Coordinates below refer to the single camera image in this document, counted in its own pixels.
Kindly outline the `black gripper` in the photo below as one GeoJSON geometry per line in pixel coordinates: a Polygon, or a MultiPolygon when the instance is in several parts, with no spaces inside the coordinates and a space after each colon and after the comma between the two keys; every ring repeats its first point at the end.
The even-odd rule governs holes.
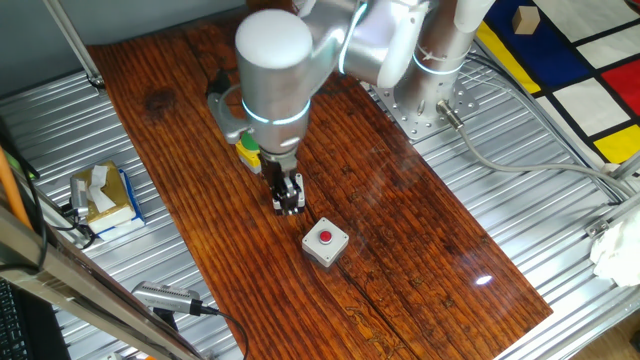
{"type": "Polygon", "coordinates": [[[273,205],[277,215],[294,215],[299,212],[299,185],[296,152],[274,154],[260,153],[262,173],[273,188],[273,205]]]}

